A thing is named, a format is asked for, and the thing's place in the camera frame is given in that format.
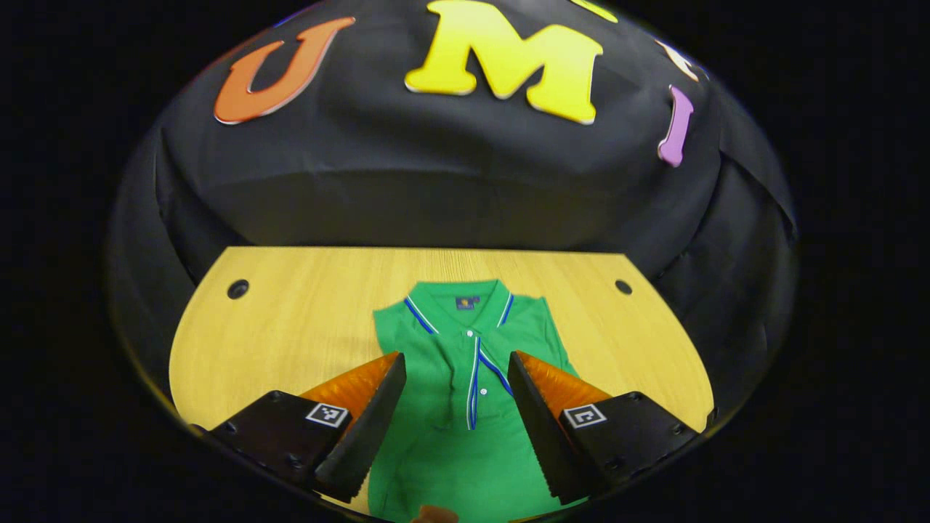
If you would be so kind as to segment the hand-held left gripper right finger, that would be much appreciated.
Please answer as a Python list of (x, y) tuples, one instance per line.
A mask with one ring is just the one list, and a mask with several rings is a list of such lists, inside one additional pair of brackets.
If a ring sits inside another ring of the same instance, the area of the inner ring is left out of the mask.
[(701, 437), (645, 393), (608, 394), (522, 351), (511, 353), (507, 380), (549, 491), (563, 504), (628, 489)]

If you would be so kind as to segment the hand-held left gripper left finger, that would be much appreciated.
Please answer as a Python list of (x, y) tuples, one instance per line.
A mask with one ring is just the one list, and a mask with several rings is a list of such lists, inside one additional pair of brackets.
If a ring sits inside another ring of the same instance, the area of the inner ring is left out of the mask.
[(392, 352), (295, 395), (270, 390), (207, 431), (233, 459), (289, 487), (348, 503), (360, 493), (404, 391)]

